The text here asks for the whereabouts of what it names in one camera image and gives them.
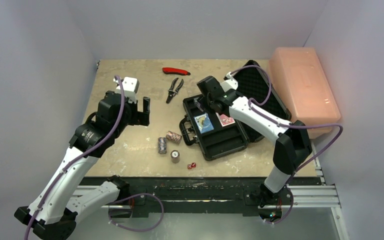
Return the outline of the purple 500 chip stack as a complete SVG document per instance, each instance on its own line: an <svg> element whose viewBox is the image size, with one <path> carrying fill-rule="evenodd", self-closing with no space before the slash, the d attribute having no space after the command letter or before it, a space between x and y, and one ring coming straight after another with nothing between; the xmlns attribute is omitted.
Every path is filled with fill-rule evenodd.
<svg viewBox="0 0 384 240"><path fill-rule="evenodd" d="M205 112L205 107L202 105L201 100L201 97L195 97L193 103L201 112Z"/></svg>

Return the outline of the red playing card deck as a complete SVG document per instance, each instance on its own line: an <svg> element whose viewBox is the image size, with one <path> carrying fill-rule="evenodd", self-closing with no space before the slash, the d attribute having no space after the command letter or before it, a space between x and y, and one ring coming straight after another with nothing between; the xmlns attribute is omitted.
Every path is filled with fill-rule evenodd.
<svg viewBox="0 0 384 240"><path fill-rule="evenodd" d="M226 116L224 114L216 113L216 116L217 116L217 119L219 120L220 125L223 128L236 123L232 117Z"/></svg>

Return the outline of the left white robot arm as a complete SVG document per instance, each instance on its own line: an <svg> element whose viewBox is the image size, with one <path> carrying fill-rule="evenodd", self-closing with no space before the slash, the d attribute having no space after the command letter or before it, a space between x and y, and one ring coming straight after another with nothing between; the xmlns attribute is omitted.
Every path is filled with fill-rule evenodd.
<svg viewBox="0 0 384 240"><path fill-rule="evenodd" d="M15 211L14 217L27 226L24 239L34 233L42 240L66 240L76 225L98 208L128 201L130 185L117 175L79 198L72 195L128 125L150 124L151 100L144 97L142 103L143 111L138 111L138 102L132 97L110 90L105 93L97 110L76 128L61 164L42 193Z"/></svg>

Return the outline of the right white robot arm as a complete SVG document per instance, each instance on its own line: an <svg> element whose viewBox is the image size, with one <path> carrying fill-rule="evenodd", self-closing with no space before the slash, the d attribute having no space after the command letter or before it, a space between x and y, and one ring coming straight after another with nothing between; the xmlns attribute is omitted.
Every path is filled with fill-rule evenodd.
<svg viewBox="0 0 384 240"><path fill-rule="evenodd" d="M237 90L237 81L233 78L219 82L213 76L207 76L197 83L197 87L202 94L198 100L201 107L251 127L274 145L274 166L260 191L264 202L274 203L280 198L280 190L312 153L305 124L276 117L252 103Z"/></svg>

